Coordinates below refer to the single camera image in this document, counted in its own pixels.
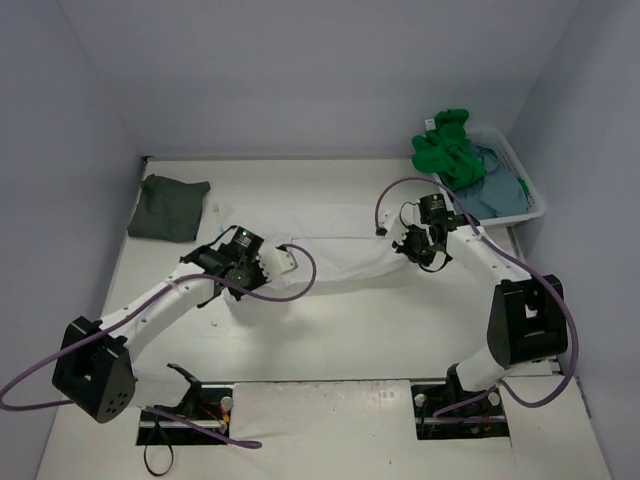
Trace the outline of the white t-shirt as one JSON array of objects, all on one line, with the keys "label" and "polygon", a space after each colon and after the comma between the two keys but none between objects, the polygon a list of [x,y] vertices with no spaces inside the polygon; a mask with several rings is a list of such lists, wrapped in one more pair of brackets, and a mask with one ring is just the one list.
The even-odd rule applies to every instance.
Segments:
[{"label": "white t-shirt", "polygon": [[308,295],[291,303],[236,301],[225,293],[214,302],[217,312],[206,325],[255,329],[304,322],[318,302],[368,298],[407,286],[415,273],[408,260],[392,251],[389,240],[374,234],[368,223],[371,213],[366,204],[221,204],[219,219],[225,226],[247,227],[268,247],[304,248],[313,256],[317,274]]}]

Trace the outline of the dark grey t-shirt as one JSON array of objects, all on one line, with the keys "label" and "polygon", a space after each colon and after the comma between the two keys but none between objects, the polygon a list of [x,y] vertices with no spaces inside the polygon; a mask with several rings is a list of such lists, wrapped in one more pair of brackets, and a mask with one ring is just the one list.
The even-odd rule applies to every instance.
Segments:
[{"label": "dark grey t-shirt", "polygon": [[190,243],[197,238],[209,182],[184,183],[151,174],[141,184],[128,236],[172,243]]}]

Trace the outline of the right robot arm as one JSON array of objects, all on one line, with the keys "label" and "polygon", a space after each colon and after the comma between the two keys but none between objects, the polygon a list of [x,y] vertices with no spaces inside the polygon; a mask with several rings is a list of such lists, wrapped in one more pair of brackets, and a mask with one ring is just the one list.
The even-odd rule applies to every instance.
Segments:
[{"label": "right robot arm", "polygon": [[562,286],[553,275],[534,277],[489,240],[477,220],[449,210],[443,195],[421,198],[417,211],[417,223],[402,214],[385,222],[395,251],[428,273],[442,254],[462,264],[490,297],[485,343],[448,369],[442,388],[445,405],[464,412],[514,368],[567,351]]}]

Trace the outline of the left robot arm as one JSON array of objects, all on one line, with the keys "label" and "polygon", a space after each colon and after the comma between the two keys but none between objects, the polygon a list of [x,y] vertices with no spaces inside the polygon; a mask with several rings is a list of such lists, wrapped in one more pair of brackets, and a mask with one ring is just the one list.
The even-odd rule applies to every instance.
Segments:
[{"label": "left robot arm", "polygon": [[66,328],[52,383],[96,422],[113,420],[132,402],[133,363],[165,329],[206,305],[225,286],[248,291],[266,283],[258,263],[264,239],[242,227],[218,247],[203,245],[142,297],[100,320],[79,317]]}]

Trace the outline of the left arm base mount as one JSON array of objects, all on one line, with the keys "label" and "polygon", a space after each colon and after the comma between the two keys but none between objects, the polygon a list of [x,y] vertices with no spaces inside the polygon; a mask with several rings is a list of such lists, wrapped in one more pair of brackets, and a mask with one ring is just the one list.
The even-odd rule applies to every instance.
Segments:
[{"label": "left arm base mount", "polygon": [[[225,445],[231,424],[233,387],[207,384],[184,367],[169,363],[172,384],[164,382],[164,389],[153,393],[143,404],[137,427],[137,446],[213,446]],[[147,410],[167,412],[187,419],[202,429],[216,433],[217,438]]]}]

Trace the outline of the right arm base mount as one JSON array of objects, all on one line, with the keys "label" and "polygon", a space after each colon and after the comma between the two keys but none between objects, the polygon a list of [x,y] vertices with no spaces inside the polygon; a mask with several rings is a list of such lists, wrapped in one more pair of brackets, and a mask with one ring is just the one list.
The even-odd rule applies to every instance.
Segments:
[{"label": "right arm base mount", "polygon": [[462,392],[440,383],[411,383],[416,438],[419,441],[508,438],[502,397]]}]

